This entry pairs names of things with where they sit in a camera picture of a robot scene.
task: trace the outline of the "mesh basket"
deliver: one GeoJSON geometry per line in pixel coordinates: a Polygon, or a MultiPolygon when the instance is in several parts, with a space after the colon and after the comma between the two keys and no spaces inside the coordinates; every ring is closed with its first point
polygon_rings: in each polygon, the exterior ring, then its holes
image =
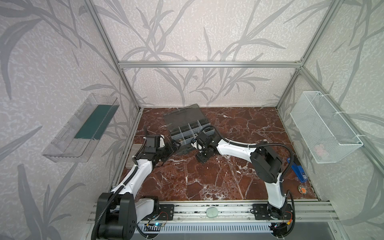
{"type": "Polygon", "coordinates": [[[338,162],[362,146],[360,138],[319,91],[303,92],[291,117],[317,163],[338,162]]]}

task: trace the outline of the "marble table surface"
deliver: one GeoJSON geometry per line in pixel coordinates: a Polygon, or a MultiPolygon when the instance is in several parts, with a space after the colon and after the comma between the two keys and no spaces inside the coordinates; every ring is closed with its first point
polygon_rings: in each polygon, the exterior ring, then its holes
{"type": "MultiPolygon", "coordinates": [[[[280,142],[293,149],[275,108],[201,108],[203,113],[228,139],[239,142],[280,142]]],[[[163,134],[170,138],[163,114],[176,108],[145,108],[134,138],[142,143],[144,126],[150,134],[163,134]]],[[[283,166],[289,152],[273,147],[283,158],[283,166]]],[[[268,195],[264,182],[259,179],[251,163],[232,156],[213,156],[201,164],[197,151],[186,155],[174,154],[163,167],[155,168],[145,179],[136,200],[142,196],[158,196],[160,201],[184,200],[266,200],[268,195]]],[[[122,178],[129,172],[124,169],[122,178]]],[[[283,191],[291,190],[295,199],[316,199],[311,184],[302,184],[290,170],[283,182],[283,191]],[[304,185],[307,194],[299,193],[304,185]]]]}

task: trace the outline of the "wall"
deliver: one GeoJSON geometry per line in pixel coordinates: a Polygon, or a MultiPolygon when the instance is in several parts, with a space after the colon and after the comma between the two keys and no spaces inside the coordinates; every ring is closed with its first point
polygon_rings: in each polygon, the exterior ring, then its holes
{"type": "Polygon", "coordinates": [[[82,1],[1,1],[0,16],[0,239],[80,239],[136,111],[82,1]],[[90,93],[120,101],[90,160],[43,157],[90,93]]]}
{"type": "MultiPolygon", "coordinates": [[[[306,68],[383,152],[384,1],[344,1],[306,68]]],[[[317,164],[289,113],[303,91],[299,77],[279,110],[317,193],[330,200],[351,240],[382,239],[384,178],[361,149],[317,164]]]]}
{"type": "MultiPolygon", "coordinates": [[[[94,2],[120,61],[297,61],[331,1],[94,2]]],[[[143,106],[275,106],[292,72],[135,68],[126,76],[143,106]]]]}

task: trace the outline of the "blue object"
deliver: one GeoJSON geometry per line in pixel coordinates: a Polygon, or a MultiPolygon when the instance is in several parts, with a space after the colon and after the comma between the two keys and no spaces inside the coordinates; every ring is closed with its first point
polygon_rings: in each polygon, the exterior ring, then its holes
{"type": "Polygon", "coordinates": [[[296,173],[296,176],[299,178],[300,182],[308,181],[307,175],[305,175],[303,167],[296,158],[293,160],[292,170],[296,173]]]}

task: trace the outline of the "round sticker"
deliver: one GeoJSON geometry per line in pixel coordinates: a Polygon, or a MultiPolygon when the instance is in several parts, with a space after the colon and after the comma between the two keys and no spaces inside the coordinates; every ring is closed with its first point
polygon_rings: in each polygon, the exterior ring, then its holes
{"type": "Polygon", "coordinates": [[[307,194],[307,188],[304,187],[303,185],[299,185],[299,186],[297,187],[297,189],[299,190],[299,193],[301,193],[301,194],[303,194],[303,195],[307,194]]]}

